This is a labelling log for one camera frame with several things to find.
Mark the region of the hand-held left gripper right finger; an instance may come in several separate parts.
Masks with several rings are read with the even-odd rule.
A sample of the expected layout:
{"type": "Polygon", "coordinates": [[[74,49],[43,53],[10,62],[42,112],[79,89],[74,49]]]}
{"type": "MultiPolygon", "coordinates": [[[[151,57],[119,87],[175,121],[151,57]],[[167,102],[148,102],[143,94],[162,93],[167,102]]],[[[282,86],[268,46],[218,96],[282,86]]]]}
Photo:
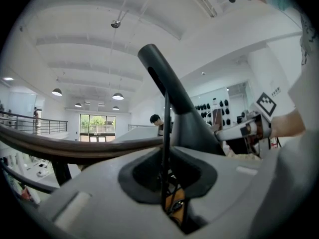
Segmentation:
{"type": "Polygon", "coordinates": [[[184,191],[181,230],[190,234],[222,215],[245,191],[260,160],[171,148],[171,170],[184,191]]]}

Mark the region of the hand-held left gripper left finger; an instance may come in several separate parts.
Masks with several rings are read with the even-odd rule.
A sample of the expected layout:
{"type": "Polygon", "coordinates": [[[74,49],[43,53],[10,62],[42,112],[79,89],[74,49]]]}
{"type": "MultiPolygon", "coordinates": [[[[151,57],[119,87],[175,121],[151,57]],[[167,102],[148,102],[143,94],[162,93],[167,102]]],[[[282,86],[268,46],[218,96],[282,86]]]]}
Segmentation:
{"type": "Polygon", "coordinates": [[[118,174],[152,148],[94,164],[55,190],[39,212],[80,239],[181,239],[159,205],[140,204],[122,190],[118,174]]]}

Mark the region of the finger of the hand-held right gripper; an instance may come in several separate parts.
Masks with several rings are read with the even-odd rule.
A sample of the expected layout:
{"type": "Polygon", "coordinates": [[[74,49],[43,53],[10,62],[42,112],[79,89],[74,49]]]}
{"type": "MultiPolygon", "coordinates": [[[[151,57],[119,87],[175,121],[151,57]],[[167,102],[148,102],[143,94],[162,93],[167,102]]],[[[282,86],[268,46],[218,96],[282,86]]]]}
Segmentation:
{"type": "Polygon", "coordinates": [[[215,133],[218,141],[228,141],[242,137],[240,125],[236,125],[227,129],[220,130],[215,133]]]}

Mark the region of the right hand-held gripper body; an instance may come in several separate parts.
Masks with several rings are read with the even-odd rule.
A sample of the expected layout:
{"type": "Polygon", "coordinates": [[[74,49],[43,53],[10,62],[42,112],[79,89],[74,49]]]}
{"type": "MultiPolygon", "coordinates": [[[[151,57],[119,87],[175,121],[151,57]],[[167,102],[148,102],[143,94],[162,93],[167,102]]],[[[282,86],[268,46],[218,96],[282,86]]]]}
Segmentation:
{"type": "Polygon", "coordinates": [[[264,153],[271,149],[271,118],[276,106],[277,104],[263,92],[245,114],[246,120],[241,132],[248,153],[264,156],[264,153]]]}

